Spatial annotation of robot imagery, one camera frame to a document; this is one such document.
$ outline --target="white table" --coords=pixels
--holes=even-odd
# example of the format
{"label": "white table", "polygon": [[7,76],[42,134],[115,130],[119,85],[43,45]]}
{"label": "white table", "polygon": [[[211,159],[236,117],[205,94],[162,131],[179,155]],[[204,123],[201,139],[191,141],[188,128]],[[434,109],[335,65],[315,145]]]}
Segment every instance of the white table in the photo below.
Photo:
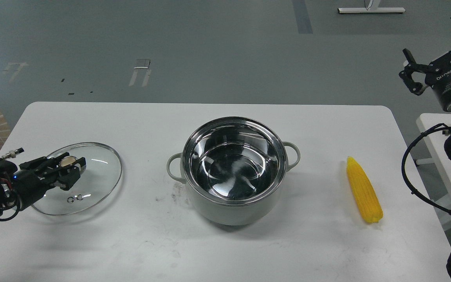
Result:
{"label": "white table", "polygon": [[[421,114],[417,119],[417,126],[422,132],[438,123],[451,125],[451,114]],[[451,200],[451,161],[446,156],[443,147],[446,136],[437,132],[425,137],[424,140]]]}
{"label": "white table", "polygon": [[[302,152],[276,207],[248,226],[210,223],[165,171],[193,130],[222,116],[259,120]],[[403,183],[406,145],[385,107],[37,102],[2,152],[23,146],[19,164],[82,141],[118,150],[120,187],[77,215],[29,208],[0,223],[0,281],[449,280],[451,249],[433,208]],[[378,224],[359,216],[348,155],[374,185]],[[406,168],[425,193],[411,159]]]}

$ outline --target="pot handle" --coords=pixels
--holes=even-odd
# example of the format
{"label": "pot handle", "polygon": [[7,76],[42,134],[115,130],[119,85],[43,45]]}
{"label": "pot handle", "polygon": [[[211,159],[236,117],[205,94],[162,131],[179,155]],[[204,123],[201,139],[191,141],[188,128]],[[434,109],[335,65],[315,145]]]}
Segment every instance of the pot handle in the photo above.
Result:
{"label": "pot handle", "polygon": [[174,180],[177,180],[177,181],[179,181],[180,183],[185,184],[185,183],[186,183],[186,179],[185,179],[185,178],[183,178],[183,177],[177,177],[177,176],[173,175],[173,174],[170,172],[170,164],[173,162],[174,159],[179,159],[179,158],[181,158],[181,157],[182,157],[182,153],[181,153],[181,152],[179,152],[179,153],[177,153],[177,154],[175,154],[175,155],[172,155],[172,156],[170,157],[170,159],[168,159],[168,162],[166,162],[166,172],[167,172],[168,175],[170,175],[170,177],[173,178]]}
{"label": "pot handle", "polygon": [[292,168],[295,168],[295,166],[300,162],[300,150],[299,148],[297,148],[297,146],[295,146],[295,144],[290,142],[283,142],[283,146],[290,147],[297,153],[297,160],[293,164],[289,164],[287,166],[286,172],[289,172]]}

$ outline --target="corn cob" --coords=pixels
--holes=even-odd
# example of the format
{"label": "corn cob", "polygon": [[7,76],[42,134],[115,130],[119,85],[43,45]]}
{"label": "corn cob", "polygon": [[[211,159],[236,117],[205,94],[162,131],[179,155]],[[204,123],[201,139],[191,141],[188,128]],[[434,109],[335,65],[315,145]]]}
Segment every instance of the corn cob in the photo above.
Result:
{"label": "corn cob", "polygon": [[383,217],[381,204],[363,168],[353,157],[347,157],[347,178],[361,217],[368,223],[377,223]]}

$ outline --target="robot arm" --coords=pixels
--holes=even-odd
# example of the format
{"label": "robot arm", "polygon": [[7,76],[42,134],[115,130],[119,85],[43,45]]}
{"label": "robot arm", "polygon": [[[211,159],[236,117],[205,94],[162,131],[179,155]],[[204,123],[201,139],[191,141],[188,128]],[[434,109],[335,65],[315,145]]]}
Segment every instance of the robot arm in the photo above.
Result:
{"label": "robot arm", "polygon": [[68,191],[86,169],[84,157],[77,159],[65,152],[58,157],[39,157],[20,164],[18,171],[16,165],[6,159],[21,152],[22,148],[0,158],[0,216],[5,210],[15,210],[12,216],[0,218],[0,221],[15,218],[18,212],[43,198],[49,189],[60,187]]}

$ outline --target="pot rim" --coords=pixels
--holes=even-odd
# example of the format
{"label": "pot rim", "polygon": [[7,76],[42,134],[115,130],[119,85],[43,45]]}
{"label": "pot rim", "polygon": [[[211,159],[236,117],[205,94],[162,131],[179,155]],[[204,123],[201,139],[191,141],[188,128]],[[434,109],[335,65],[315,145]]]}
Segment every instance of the pot rim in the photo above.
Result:
{"label": "pot rim", "polygon": [[[191,166],[191,155],[192,152],[196,146],[197,141],[199,141],[204,135],[208,134],[211,130],[217,127],[221,127],[224,125],[246,125],[248,127],[251,127],[255,129],[256,131],[260,132],[265,139],[267,139],[272,146],[275,148],[277,155],[279,156],[279,165],[278,169],[276,171],[276,176],[274,177],[274,180],[272,180],[271,184],[267,189],[262,191],[260,194],[255,195],[251,198],[246,198],[242,200],[228,200],[223,199],[217,196],[214,196],[204,189],[200,187],[200,185],[195,180],[194,175],[190,171]],[[186,142],[186,145],[184,146],[184,150],[182,151],[182,158],[181,158],[181,165],[183,168],[183,177],[186,179],[187,184],[190,185],[191,188],[193,188],[194,191],[202,195],[204,198],[207,198],[211,202],[215,202],[220,205],[226,205],[226,206],[245,206],[250,205],[253,203],[256,203],[268,196],[270,196],[281,184],[281,181],[283,180],[285,173],[286,173],[286,166],[287,166],[287,154],[285,147],[283,145],[283,142],[281,139],[272,131],[270,128],[265,126],[263,123],[260,123],[256,120],[240,117],[240,116],[227,116],[227,117],[221,117],[217,118],[215,120],[211,120],[208,123],[205,123],[204,125],[200,126],[197,130],[191,134],[188,141]]]}

